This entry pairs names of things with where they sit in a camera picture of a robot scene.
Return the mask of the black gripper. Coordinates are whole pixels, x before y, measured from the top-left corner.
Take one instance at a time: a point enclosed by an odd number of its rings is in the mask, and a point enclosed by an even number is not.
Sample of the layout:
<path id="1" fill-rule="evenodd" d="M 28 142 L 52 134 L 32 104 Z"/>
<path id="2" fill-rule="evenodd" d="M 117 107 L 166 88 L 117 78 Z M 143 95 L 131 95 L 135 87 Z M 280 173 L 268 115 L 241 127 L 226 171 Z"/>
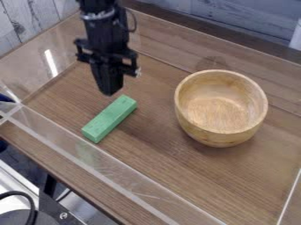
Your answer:
<path id="1" fill-rule="evenodd" d="M 123 87 L 123 74 L 137 77 L 141 73 L 138 54 L 129 48 L 130 28 L 127 9 L 110 8 L 98 13 L 82 12 L 87 38 L 76 39 L 76 57 L 91 64 L 92 76 L 102 93 L 114 95 Z M 99 63 L 107 63 L 107 71 Z"/>

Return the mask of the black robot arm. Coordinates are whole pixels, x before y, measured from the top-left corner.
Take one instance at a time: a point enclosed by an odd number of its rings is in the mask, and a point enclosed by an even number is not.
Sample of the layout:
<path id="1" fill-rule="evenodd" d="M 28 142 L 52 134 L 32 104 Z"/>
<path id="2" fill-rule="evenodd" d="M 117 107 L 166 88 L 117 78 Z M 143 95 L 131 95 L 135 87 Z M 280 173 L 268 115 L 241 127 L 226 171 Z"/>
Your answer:
<path id="1" fill-rule="evenodd" d="M 123 87 L 123 76 L 139 75 L 138 53 L 129 48 L 129 11 L 119 0 L 76 0 L 80 19 L 86 28 L 86 39 L 76 39 L 76 58 L 91 66 L 92 76 L 100 92 L 114 95 Z"/>

